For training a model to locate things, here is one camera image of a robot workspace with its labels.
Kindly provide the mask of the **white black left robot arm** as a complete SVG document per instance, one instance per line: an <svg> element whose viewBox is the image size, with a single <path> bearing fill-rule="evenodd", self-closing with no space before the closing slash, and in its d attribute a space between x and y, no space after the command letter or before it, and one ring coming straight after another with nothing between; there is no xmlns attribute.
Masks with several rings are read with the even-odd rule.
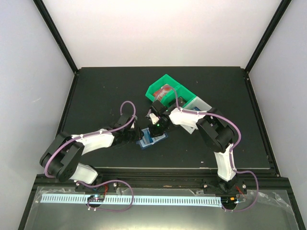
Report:
<svg viewBox="0 0 307 230"><path fill-rule="evenodd" d="M103 186L103 179L94 167L81 163L82 156L98 149L136 142L143 136L137 118L122 114L117 122L92 133L59 133L42 155L39 164L49 178L56 178L59 182L80 181L92 191L98 191Z"/></svg>

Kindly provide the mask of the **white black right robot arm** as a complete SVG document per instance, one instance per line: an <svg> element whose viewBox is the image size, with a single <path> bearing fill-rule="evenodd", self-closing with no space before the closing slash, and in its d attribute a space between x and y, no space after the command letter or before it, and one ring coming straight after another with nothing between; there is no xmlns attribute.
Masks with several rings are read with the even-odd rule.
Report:
<svg viewBox="0 0 307 230"><path fill-rule="evenodd" d="M173 105L169 108L160 101L154 101L150 107L149 133L151 138L163 135L171 126L188 126L200 132L206 146L214 154L218 167L219 190L230 193L236 186L234 176L236 168L233 158L233 142L237 127L218 114L215 108L209 111L187 110Z"/></svg>

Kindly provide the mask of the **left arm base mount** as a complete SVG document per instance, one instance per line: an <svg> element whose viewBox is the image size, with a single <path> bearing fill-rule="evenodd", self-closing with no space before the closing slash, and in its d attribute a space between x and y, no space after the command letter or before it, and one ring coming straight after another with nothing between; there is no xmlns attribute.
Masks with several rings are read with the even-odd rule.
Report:
<svg viewBox="0 0 307 230"><path fill-rule="evenodd" d="M96 178L91 184L86 183L86 182L82 182L82 181L76 181L76 188L79 190L84 190L84 191L88 191L88 192L101 192L101 190L103 190L103 192L107 191L109 188L109 185L118 185L119 183L121 183L121 180L107 180L107 181L103 181L101 176L98 176L98 178Z"/></svg>

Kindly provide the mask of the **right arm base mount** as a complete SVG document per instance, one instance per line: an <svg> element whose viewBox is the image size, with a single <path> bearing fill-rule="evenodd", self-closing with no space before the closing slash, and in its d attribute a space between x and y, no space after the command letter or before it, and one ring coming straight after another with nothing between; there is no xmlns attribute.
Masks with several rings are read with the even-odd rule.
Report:
<svg viewBox="0 0 307 230"><path fill-rule="evenodd" d="M216 194L216 195L237 195L240 193L247 194L247 189L244 187L245 185L244 180L234 177L229 182L219 178L219 177L212 177L212 178L204 178L202 181L202 188L204 193L208 194Z"/></svg>

